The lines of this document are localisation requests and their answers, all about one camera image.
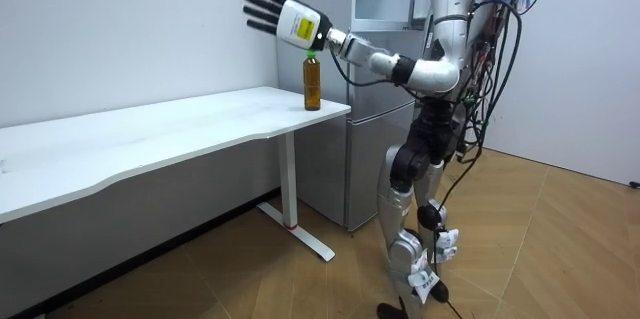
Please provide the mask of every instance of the table top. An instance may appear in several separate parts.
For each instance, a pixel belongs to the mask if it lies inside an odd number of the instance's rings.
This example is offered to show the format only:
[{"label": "table top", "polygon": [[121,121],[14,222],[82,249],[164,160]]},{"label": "table top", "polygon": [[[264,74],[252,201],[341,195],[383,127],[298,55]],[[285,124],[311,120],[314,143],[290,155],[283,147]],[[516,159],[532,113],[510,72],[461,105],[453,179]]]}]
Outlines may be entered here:
[{"label": "table top", "polygon": [[128,177],[349,113],[270,87],[0,129],[0,223]]}]

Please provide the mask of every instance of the bottle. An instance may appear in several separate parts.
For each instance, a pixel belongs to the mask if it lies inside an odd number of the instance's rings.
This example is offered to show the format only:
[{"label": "bottle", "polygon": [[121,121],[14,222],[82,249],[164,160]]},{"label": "bottle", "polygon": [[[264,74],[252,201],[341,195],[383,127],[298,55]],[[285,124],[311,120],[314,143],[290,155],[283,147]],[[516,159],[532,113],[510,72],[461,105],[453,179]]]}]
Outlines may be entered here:
[{"label": "bottle", "polygon": [[316,53],[307,52],[307,60],[302,64],[304,72],[304,108],[320,110],[320,62]]}]

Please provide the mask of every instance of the yellow label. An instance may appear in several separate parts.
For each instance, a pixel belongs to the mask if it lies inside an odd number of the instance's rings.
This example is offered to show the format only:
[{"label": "yellow label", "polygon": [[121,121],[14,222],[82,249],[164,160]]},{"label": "yellow label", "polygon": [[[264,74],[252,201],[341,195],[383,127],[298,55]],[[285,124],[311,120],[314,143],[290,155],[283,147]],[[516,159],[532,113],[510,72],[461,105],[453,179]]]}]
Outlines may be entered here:
[{"label": "yellow label", "polygon": [[304,40],[311,39],[311,33],[313,33],[313,28],[315,24],[309,19],[300,20],[300,25],[298,26],[298,36]]}]

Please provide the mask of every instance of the wooden floor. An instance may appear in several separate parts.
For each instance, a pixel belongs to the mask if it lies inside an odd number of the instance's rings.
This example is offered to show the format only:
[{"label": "wooden floor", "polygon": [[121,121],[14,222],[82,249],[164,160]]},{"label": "wooden floor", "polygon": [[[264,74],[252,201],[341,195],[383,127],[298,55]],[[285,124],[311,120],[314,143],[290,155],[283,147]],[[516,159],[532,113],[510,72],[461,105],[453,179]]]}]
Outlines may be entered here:
[{"label": "wooden floor", "polygon": [[[488,152],[454,193],[459,254],[442,276],[465,319],[640,318],[640,191]],[[300,210],[329,264],[253,210],[47,318],[364,319],[397,304],[377,221],[347,233]],[[430,301],[424,318],[455,317]]]}]

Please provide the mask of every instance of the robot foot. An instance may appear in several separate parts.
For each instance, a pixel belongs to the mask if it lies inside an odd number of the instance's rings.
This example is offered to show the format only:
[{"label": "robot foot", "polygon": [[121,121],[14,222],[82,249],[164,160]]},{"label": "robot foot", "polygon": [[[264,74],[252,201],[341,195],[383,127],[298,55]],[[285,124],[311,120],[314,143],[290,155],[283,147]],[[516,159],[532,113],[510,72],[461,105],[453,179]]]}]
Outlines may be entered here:
[{"label": "robot foot", "polygon": [[381,303],[378,305],[378,319],[409,319],[407,312],[404,311],[404,303],[400,299],[402,309],[398,309],[392,305]]}]

